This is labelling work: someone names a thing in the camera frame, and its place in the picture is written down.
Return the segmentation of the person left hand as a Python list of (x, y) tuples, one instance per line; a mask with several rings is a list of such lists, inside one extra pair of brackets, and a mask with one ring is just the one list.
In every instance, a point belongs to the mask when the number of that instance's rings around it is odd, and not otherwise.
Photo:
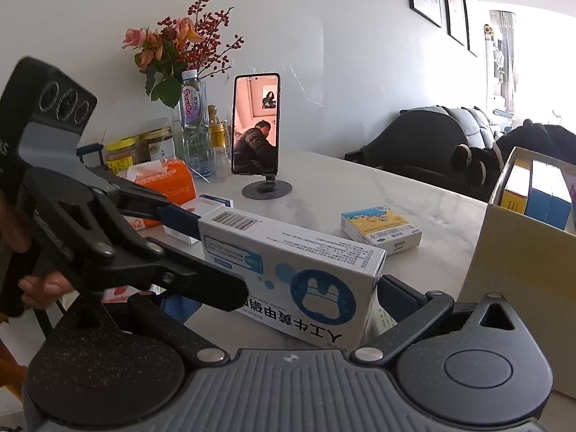
[[(32, 244), (32, 224), (1, 193), (1, 263), (6, 263), (8, 250), (25, 253)], [(59, 271), (44, 276), (26, 275), (19, 279), (19, 296), (23, 309), (47, 309), (63, 296), (74, 291), (70, 281)]]

